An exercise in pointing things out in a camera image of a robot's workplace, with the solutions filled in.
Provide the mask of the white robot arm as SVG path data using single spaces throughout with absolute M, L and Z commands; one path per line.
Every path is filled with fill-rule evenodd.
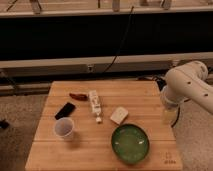
M 166 85 L 160 92 L 160 99 L 164 106 L 162 113 L 164 124 L 174 123 L 178 108 L 185 98 L 213 114 L 213 86 L 205 82 L 207 77 L 207 66 L 200 61 L 176 66 L 166 73 Z

